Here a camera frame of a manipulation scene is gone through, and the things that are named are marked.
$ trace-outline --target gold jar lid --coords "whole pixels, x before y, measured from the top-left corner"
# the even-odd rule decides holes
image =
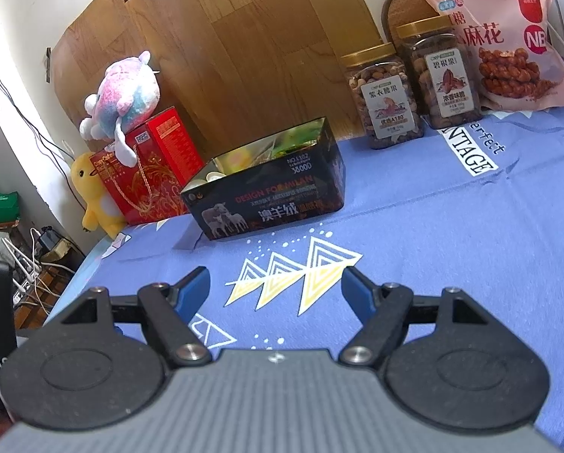
[[[412,22],[397,27],[397,35],[405,39],[413,35],[426,34],[427,32],[439,31],[452,27],[452,21],[447,15],[438,15],[437,17],[425,18],[417,22]]]
[[[364,49],[362,51],[346,54],[341,57],[340,62],[345,68],[363,65],[364,63],[374,62],[387,56],[395,54],[393,43],[380,44],[373,48]]]

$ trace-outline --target plush toy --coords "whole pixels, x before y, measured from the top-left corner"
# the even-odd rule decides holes
[[[83,216],[83,228],[88,231],[102,227],[114,240],[127,226],[123,213],[108,193],[99,175],[89,160],[93,153],[79,156],[70,169],[72,183],[87,203],[87,211]]]
[[[129,167],[137,164],[137,155],[125,143],[125,134],[148,119],[160,100],[149,60],[150,53],[144,51],[139,58],[125,58],[110,65],[97,94],[85,99],[90,117],[80,125],[85,140],[113,139],[118,160]]]

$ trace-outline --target pink snack bag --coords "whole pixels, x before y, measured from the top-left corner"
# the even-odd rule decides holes
[[[452,24],[494,110],[564,106],[564,62],[546,42],[552,0],[426,0]]]

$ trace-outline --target open box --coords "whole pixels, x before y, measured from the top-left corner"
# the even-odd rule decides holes
[[[326,117],[213,158],[181,192],[206,236],[276,227],[344,205],[344,163]]]

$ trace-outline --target nut jar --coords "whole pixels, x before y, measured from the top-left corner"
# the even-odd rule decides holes
[[[371,148],[422,137],[406,66],[393,44],[382,44],[340,59]]]
[[[447,15],[397,27],[435,129],[481,118],[466,48]]]

